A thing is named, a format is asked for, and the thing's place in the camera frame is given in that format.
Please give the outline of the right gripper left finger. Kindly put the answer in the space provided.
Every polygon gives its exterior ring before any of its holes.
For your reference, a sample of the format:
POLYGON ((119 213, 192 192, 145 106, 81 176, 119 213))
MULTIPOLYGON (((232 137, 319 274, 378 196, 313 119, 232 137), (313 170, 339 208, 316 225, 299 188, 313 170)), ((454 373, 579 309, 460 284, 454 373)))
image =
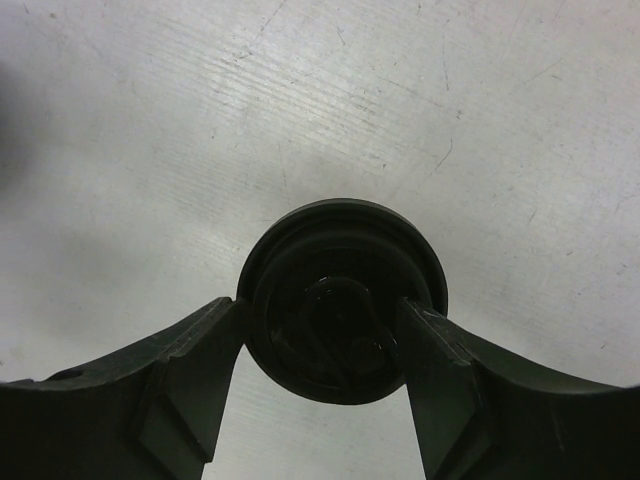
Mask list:
POLYGON ((88 363, 1 385, 4 479, 199 479, 251 326, 219 298, 88 363))

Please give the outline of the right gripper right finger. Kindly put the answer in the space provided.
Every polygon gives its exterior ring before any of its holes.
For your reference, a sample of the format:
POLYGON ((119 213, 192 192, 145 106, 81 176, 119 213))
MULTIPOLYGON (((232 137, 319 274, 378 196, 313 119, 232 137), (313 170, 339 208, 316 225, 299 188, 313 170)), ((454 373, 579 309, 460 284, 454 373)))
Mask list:
POLYGON ((638 478, 637 387, 544 367, 407 299, 397 343, 427 478, 638 478))

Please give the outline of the black coffee cup lid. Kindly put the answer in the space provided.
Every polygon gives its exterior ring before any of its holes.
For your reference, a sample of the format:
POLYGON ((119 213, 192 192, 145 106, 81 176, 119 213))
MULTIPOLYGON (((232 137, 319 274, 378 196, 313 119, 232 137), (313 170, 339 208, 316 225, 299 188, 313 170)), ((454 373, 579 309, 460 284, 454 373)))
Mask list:
POLYGON ((400 299, 448 309, 441 263, 423 234, 382 205, 352 198, 299 207, 258 240, 237 295, 254 324, 247 348, 284 389, 361 405, 404 381, 397 353, 400 299))

